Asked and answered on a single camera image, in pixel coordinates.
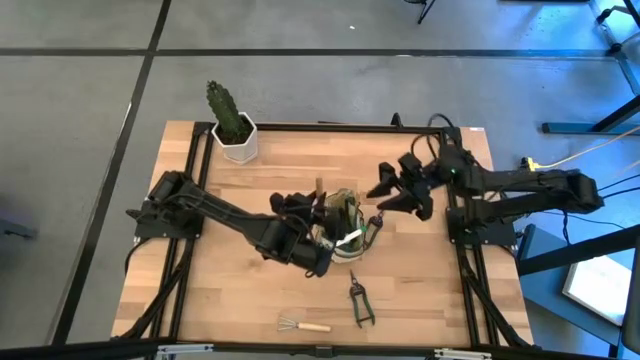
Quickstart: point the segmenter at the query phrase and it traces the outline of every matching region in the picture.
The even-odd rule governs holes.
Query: yellow cable
[[[586,153],[588,153],[590,151],[600,149],[601,147],[609,145],[614,141],[620,140],[623,137],[625,137],[625,136],[627,136],[629,134],[632,134],[632,133],[634,133],[634,132],[636,132],[638,130],[640,130],[640,126],[636,126],[633,129],[631,129],[631,130],[629,130],[629,131],[627,131],[625,133],[622,133],[622,134],[614,137],[613,139],[611,139],[611,140],[609,140],[607,142],[604,142],[604,143],[602,143],[600,145],[596,145],[594,147],[588,148],[588,149],[583,150],[583,151],[581,151],[581,152],[579,152],[577,154],[571,155],[568,158],[562,159],[560,161],[554,162],[553,164],[549,164],[549,165],[540,165],[540,164],[534,162],[532,158],[528,157],[527,158],[527,165],[529,166],[529,170],[531,170],[531,171],[535,171],[536,169],[550,169],[550,168],[556,167],[556,166],[558,166],[560,164],[564,164],[567,161],[570,161],[570,160],[573,160],[573,159],[575,159],[577,157],[580,157],[580,156],[582,156],[582,155],[584,155],[584,154],[586,154]]]

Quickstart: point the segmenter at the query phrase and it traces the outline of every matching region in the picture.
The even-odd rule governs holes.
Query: cactus
[[[238,115],[236,103],[229,91],[215,81],[207,83],[209,107],[220,124],[218,136],[226,145],[242,144],[253,128]]]

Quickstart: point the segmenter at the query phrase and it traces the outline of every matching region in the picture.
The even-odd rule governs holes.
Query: pruning shears
[[[376,316],[373,314],[373,310],[371,309],[371,305],[369,305],[369,299],[367,299],[367,291],[364,286],[360,285],[355,275],[353,275],[353,270],[349,270],[351,273],[351,288],[349,289],[349,296],[351,297],[351,301],[353,302],[353,313],[356,318],[356,324],[360,328],[362,328],[362,322],[366,320],[371,320],[371,324],[376,324]],[[367,309],[367,313],[369,316],[360,317],[360,311],[358,310],[358,300],[356,296],[362,296],[362,302],[364,303],[365,308]]]

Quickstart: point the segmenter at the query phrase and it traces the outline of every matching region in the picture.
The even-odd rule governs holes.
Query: black desk leg
[[[538,271],[571,265],[597,256],[632,249],[636,246],[638,237],[640,237],[640,225],[635,225],[541,255],[520,259],[518,274],[522,277]]]
[[[640,96],[636,96],[628,103],[622,105],[618,110],[611,113],[611,115],[602,119],[597,124],[585,124],[585,123],[544,123],[542,124],[542,132],[545,134],[600,134],[600,135],[620,135],[627,131],[630,131],[638,125],[621,125],[627,121],[633,115],[640,111]],[[636,131],[631,135],[640,135],[640,132]]]
[[[32,238],[36,236],[36,231],[24,225],[0,219],[0,237],[3,235],[18,235],[24,238]]]

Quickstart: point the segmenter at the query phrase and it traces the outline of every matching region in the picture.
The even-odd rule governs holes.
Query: wooden handle
[[[331,332],[331,326],[310,324],[310,323],[298,323],[298,329],[309,330],[309,331],[319,331],[319,332]]]

